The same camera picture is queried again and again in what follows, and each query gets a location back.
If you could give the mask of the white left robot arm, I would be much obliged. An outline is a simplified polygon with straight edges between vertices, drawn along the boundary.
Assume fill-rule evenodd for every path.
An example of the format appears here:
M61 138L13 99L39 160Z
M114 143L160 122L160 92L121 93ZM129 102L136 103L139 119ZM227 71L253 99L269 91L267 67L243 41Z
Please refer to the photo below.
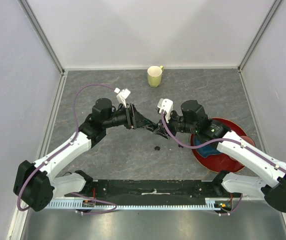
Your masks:
M107 129L124 126L129 130L144 128L154 132L158 125L140 114L133 104L113 106L108 98L100 98L92 107L92 112L76 129L76 132L62 145L46 156L34 161L23 161L17 170L13 192L17 195L20 211L25 202L29 208L39 212L52 199L70 193L82 197L93 191L92 178L81 170L58 177L68 164L81 154L92 149L107 134Z

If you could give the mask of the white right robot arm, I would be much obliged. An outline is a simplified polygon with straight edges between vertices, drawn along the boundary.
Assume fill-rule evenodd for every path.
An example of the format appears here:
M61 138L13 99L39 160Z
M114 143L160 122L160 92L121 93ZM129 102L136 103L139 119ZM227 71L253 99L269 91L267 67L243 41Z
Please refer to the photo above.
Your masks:
M181 105L181 116L174 111L173 105L172 100L161 98L156 107L167 136L191 150L209 146L256 174L255 177L238 176L227 170L221 171L218 181L212 184L216 196L223 197L229 192L263 198L275 210L286 213L286 162L249 144L223 122L208 118L197 100L185 101ZM177 140L176 133L192 134L199 144L186 145Z

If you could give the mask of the pale green mug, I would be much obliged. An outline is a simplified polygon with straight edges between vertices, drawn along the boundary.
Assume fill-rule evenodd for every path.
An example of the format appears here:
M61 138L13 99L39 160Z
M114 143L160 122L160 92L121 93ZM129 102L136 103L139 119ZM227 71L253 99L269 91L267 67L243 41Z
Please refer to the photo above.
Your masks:
M163 66L150 66L147 69L147 81L152 88L157 88L161 84L163 72Z

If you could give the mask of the blue leaf-shaped dish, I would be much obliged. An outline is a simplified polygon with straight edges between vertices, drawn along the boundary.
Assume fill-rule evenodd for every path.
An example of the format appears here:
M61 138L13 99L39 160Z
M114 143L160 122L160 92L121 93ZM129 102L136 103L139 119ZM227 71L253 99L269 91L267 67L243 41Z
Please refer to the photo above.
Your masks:
M193 143L195 146L201 145L202 143L197 139L197 137L195 136L193 138ZM203 157L203 158L207 158L209 156L215 156L215 155L220 155L221 152L219 152L218 150L214 149L213 147L211 147L210 145L206 145L200 148L196 149L197 153Z

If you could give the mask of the red round plate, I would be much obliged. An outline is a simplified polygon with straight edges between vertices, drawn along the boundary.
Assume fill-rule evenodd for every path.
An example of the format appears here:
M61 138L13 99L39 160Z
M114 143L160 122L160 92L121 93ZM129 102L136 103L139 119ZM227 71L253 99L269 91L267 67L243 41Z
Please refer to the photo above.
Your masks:
M236 123L230 120L224 119L224 118L219 118L219 117L214 117L213 119L224 123L229 128L231 128L231 130L235 131L247 143L251 144L254 147L256 146L253 139L247 136L246 132ZM228 155L223 154L223 153L219 155L210 155L207 158L203 158L197 153L196 149L193 149L192 152L195 158L197 159L197 161L201 165L203 165L205 168L215 173L220 173L221 171L229 171L229 172L237 173L245 167L244 165L231 160Z

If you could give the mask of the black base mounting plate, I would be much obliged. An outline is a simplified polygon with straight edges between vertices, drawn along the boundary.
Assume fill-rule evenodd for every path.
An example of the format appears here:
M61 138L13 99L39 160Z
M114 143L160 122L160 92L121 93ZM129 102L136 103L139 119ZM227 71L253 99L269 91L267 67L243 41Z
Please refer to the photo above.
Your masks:
M215 181L202 181L190 179L163 179L163 180L123 180L99 179L86 182L78 192L85 197L95 197L106 201L119 196L141 195L171 195L196 198L237 199L240 193L229 193Z

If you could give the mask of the aluminium frame post left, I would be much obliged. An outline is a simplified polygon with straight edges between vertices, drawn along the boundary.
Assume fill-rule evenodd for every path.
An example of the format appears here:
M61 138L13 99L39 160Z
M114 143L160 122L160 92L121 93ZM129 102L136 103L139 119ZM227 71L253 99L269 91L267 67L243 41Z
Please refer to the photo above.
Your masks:
M65 73L65 69L63 65L61 64L58 56L56 55L50 41L48 40L40 22L37 19L37 16L35 15L30 3L28 0L18 0L18 3L22 7L25 15L27 16L29 22L31 23L33 29L35 30L38 38L40 39L42 45L44 46L46 52L50 56L53 64L55 65L56 69L60 72L61 75Z

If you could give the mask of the aluminium frame post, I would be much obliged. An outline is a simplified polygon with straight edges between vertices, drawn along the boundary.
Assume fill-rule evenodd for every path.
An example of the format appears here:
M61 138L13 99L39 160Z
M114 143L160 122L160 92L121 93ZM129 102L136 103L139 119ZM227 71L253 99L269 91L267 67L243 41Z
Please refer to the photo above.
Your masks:
M40 39L42 45L44 46L46 52L50 56L53 64L55 65L56 69L60 72L61 75L65 73L65 69L63 65L61 64L58 56L56 55L50 41L48 40L40 22L37 19L37 16L35 15L30 3L28 0L18 0L18 3L22 7L25 15L27 16L29 22L31 23L33 29L35 30L38 38Z
M240 61L240 64L238 65L237 69L238 72L241 73L243 69L245 68L246 64L248 63L250 57L256 50L258 44L260 43L262 37L264 36L266 30L268 29L269 25L271 24L273 18L277 14L280 6L282 5L284 1L283 0L274 0L272 2L271 7L269 8L267 14L265 15L262 23L260 24L256 34L254 35L253 40L251 41L249 47L247 48L242 60Z

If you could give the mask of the aluminium frame post right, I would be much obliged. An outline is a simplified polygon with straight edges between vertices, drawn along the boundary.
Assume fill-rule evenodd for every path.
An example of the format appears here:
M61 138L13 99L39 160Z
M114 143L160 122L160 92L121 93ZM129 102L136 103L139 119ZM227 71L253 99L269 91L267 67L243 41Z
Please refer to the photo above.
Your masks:
M265 15L262 23L260 24L256 34L254 35L253 40L251 41L249 47L247 48L242 60L240 61L240 64L238 65L237 69L238 72L241 73L243 69L245 68L246 64L248 63L250 57L256 50L258 44L260 43L262 37L264 36L266 30L268 29L269 25L271 24L273 18L277 14L280 6L282 5L284 1L283 0L274 0L272 2L271 7L269 8L267 14Z

